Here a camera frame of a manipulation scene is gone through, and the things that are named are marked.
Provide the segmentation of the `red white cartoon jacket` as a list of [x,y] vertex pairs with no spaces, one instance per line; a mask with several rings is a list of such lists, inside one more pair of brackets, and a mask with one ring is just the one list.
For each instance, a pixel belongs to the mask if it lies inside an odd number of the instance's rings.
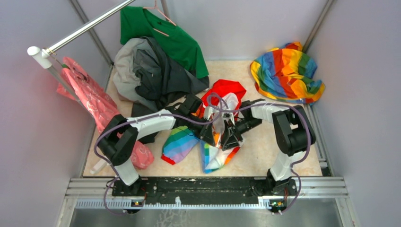
[[[208,97],[215,93],[224,100],[223,108],[236,110],[242,103],[246,89],[238,81],[220,79],[215,82],[206,94],[201,98],[202,105],[195,115],[203,117],[205,109],[209,106]],[[215,146],[212,146],[198,139],[186,126],[180,126],[171,130],[169,137],[162,147],[161,159],[171,165],[175,165],[189,154],[196,146],[200,146],[202,169],[205,174],[212,173],[224,167],[239,151],[240,147],[227,150],[222,149],[222,136],[224,134],[223,119],[219,118],[212,124],[213,139]]]

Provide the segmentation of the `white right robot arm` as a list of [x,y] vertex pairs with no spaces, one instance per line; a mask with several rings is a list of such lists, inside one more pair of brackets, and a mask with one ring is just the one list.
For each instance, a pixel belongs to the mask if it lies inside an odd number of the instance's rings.
[[300,105],[289,106],[269,103],[264,99],[244,101],[238,111],[242,118],[234,122],[224,116],[225,131],[222,135],[222,149],[228,150],[241,145],[242,134],[250,131],[263,121],[274,126],[275,138],[280,149],[273,166],[268,170],[267,191],[280,194],[293,174],[293,167],[306,160],[311,146],[316,141],[313,128]]

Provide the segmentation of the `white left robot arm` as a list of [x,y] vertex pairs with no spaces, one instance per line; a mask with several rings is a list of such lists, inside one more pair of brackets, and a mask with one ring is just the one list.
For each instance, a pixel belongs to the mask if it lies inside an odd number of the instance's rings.
[[194,115],[201,105],[200,98],[187,95],[178,107],[168,106],[156,113],[130,119],[116,115],[96,140],[94,152],[100,150],[103,153],[103,159],[123,182],[124,191],[135,196],[142,189],[140,175],[130,159],[137,140],[159,131],[186,126],[196,138],[215,144],[212,122]]

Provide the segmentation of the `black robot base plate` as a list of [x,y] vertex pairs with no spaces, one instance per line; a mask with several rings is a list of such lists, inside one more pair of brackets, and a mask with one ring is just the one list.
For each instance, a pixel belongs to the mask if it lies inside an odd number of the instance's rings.
[[250,205],[262,196],[294,196],[294,179],[273,183],[265,177],[142,177],[126,186],[121,180],[112,186],[112,196],[139,196],[147,205]]

